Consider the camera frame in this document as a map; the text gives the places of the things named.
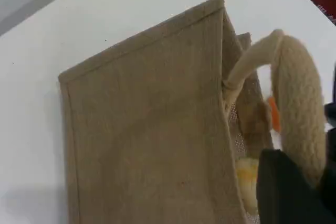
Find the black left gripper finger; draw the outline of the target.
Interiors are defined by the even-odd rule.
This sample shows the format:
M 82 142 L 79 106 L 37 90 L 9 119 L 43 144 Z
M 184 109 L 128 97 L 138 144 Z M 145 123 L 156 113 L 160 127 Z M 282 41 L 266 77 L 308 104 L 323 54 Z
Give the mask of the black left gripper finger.
M 321 195 L 324 205 L 335 216 L 335 98 L 324 106 L 324 111 L 332 129 L 327 131 L 327 164 L 322 176 Z
M 319 202 L 296 164 L 280 150 L 259 158 L 257 202 L 261 223 L 317 223 Z

